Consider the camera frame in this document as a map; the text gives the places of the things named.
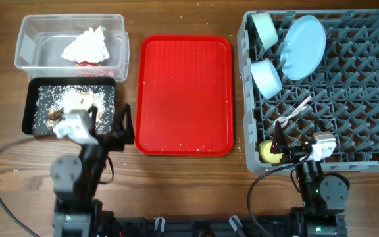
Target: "clear plastic container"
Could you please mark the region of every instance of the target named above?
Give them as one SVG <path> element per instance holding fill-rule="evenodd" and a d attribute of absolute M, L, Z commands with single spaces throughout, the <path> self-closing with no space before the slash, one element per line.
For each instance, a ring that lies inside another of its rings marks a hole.
<path fill-rule="evenodd" d="M 105 45 L 110 57 L 105 66 L 77 67 L 61 58 L 64 49 L 92 27 L 106 28 Z M 35 77 L 110 76 L 125 81 L 130 46 L 120 14 L 55 14 L 26 16 L 18 35 L 14 65 Z"/>

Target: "wooden tabletop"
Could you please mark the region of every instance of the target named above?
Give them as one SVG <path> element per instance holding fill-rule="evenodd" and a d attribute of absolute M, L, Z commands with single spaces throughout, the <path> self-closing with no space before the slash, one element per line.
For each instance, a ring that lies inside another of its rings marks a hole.
<path fill-rule="evenodd" d="M 243 90 L 238 76 L 236 33 L 243 14 L 259 9 L 373 9 L 379 1 L 257 0 L 174 1 L 0 0 L 0 146 L 23 137 L 21 122 L 28 81 L 14 67 L 22 19 L 29 14 L 111 13 L 125 18 L 130 36 L 130 70 L 118 85 L 135 117 L 139 46 L 152 34 L 199 34 L 225 37 L 233 47 L 235 144 L 224 157 L 146 157 L 129 145 L 111 153 L 115 179 L 100 186 L 96 198 L 117 217 L 247 217 L 246 195 L 256 176 L 245 164 Z M 49 168 L 54 158 L 77 154 L 68 142 L 30 142 L 0 158 L 0 193 L 12 212 L 42 236 L 52 235 L 55 196 Z M 349 236 L 379 236 L 379 173 L 345 173 L 351 181 L 345 216 Z M 255 188 L 253 210 L 259 215 L 286 214 L 301 206 L 288 175 L 272 175 Z M 0 236 L 25 236 L 0 207 Z"/>

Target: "light blue plate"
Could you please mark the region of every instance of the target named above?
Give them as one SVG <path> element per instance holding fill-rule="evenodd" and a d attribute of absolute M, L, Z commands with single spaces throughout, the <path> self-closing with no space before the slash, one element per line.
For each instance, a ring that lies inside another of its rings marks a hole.
<path fill-rule="evenodd" d="M 326 32 L 313 16 L 303 16 L 293 24 L 286 37 L 280 60 L 290 80 L 309 76 L 318 67 L 326 49 Z"/>

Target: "gray dish rack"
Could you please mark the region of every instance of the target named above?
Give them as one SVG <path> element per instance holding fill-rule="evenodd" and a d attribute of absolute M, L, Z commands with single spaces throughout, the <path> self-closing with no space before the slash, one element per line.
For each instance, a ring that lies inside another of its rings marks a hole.
<path fill-rule="evenodd" d="M 284 128 L 289 144 L 311 139 L 313 119 L 320 118 L 335 134 L 338 146 L 322 163 L 324 171 L 379 172 L 379 9 L 324 11 L 267 11 L 278 32 L 278 43 L 265 51 L 252 14 L 243 16 L 238 30 L 238 60 L 243 84 L 245 115 L 243 131 L 247 168 L 262 174 L 280 165 L 262 163 L 257 146 L 271 140 L 272 123 L 290 114 L 306 96 L 308 109 Z M 280 61 L 283 40 L 300 17 L 313 15 L 326 30 L 326 51 L 318 68 L 308 77 L 291 81 L 283 75 Z M 282 79 L 282 90 L 269 100 L 258 91 L 251 63 L 271 60 Z"/>

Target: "yellow object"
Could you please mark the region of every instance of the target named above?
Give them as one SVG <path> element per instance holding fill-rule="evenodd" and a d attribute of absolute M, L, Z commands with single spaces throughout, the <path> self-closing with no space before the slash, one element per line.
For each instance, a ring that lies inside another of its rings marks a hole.
<path fill-rule="evenodd" d="M 271 154 L 272 141 L 266 140 L 260 143 L 258 150 L 260 151 L 261 161 L 265 163 L 278 164 L 283 156 L 283 153 L 280 154 Z"/>

